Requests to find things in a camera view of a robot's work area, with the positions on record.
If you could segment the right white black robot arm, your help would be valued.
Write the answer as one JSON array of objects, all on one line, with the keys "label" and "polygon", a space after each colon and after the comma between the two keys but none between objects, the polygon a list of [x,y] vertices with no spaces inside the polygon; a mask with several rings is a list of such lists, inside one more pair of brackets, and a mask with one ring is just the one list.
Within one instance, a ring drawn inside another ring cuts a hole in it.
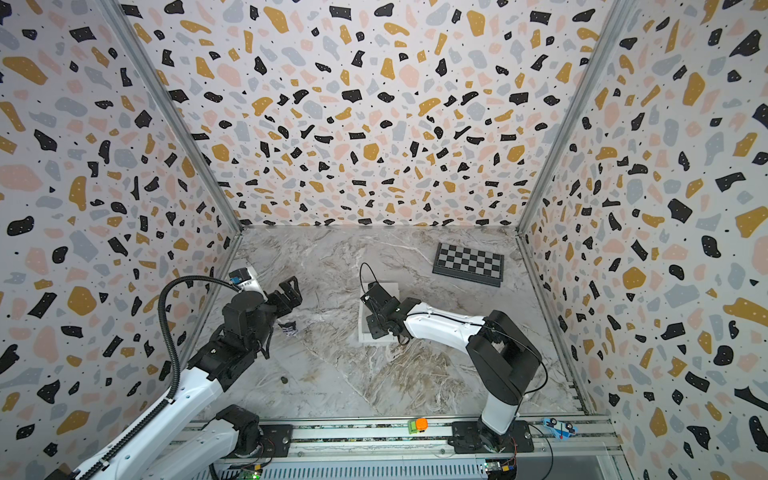
[{"label": "right white black robot arm", "polygon": [[436,309],[416,299],[403,301],[382,284],[364,287],[362,303],[370,311],[366,323],[373,338],[394,336],[408,342],[432,341],[468,355],[487,399],[475,421],[452,424],[448,444],[457,454],[530,452],[532,443],[518,418],[519,407],[543,357],[505,313],[467,316]]}]

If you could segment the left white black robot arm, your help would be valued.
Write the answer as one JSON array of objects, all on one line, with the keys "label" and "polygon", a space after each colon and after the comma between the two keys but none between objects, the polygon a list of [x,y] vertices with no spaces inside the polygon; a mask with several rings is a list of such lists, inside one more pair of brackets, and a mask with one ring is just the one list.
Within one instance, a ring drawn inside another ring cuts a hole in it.
[{"label": "left white black robot arm", "polygon": [[[234,291],[223,309],[224,322],[187,364],[180,361],[167,319],[167,298],[179,284],[203,282]],[[265,294],[247,270],[229,281],[185,275],[170,281],[158,298],[158,320],[169,353],[170,385],[106,447],[73,470],[59,467],[51,479],[189,479],[230,454],[264,453],[259,417],[231,405],[193,439],[171,453],[165,450],[204,408],[225,393],[259,357],[269,358],[279,319],[303,301],[299,282],[290,277]]]}]

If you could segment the white rectangular bin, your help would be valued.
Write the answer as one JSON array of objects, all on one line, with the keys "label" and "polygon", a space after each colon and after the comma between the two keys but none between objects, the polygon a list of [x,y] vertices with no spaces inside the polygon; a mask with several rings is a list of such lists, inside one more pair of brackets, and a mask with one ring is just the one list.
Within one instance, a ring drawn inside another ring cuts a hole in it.
[{"label": "white rectangular bin", "polygon": [[393,318],[400,306],[392,288],[395,283],[369,282],[364,285],[360,301],[359,330],[364,343],[392,343],[398,340],[400,329]]}]

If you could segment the small dark patterned wrapper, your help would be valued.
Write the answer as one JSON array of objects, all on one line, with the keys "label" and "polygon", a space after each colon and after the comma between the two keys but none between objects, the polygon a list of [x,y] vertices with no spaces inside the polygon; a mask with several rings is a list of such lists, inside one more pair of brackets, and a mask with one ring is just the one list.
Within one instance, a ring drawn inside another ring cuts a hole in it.
[{"label": "small dark patterned wrapper", "polygon": [[295,322],[279,323],[280,329],[288,336],[296,335],[298,328]]}]

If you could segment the black white checkerboard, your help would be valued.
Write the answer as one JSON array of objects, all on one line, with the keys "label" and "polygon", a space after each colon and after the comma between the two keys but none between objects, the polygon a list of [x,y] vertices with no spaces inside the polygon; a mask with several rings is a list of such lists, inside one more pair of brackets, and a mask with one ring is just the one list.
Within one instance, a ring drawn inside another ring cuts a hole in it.
[{"label": "black white checkerboard", "polygon": [[504,279],[504,260],[501,254],[441,242],[432,273],[500,288]]}]

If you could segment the orange green button block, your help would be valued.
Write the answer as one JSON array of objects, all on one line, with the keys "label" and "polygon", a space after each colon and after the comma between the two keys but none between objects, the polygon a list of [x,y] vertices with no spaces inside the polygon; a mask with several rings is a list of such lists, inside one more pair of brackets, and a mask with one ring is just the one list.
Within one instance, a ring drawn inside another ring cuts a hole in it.
[{"label": "orange green button block", "polygon": [[410,435],[423,433],[427,430],[428,426],[429,423],[426,418],[411,419],[407,423],[407,429]]}]

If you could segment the blue connector on rail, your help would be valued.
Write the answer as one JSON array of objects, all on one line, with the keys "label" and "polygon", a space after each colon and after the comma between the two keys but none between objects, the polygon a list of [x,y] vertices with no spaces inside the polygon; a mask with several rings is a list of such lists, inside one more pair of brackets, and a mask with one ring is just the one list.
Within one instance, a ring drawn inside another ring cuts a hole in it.
[{"label": "blue connector on rail", "polygon": [[569,439],[577,433],[576,427],[571,422],[562,421],[555,417],[544,418],[542,426],[557,439]]}]

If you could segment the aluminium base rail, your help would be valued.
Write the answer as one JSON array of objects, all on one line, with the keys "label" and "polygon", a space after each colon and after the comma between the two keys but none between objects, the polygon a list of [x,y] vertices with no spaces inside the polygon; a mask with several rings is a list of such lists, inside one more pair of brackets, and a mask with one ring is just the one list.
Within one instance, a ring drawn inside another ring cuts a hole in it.
[{"label": "aluminium base rail", "polygon": [[[473,417],[431,417],[410,435],[405,417],[263,420],[264,453],[230,454],[189,479],[630,479],[611,422],[604,416],[551,415],[577,433],[557,439],[542,416],[523,416],[530,452],[457,454],[451,426]],[[167,453],[208,424],[194,421]]]}]

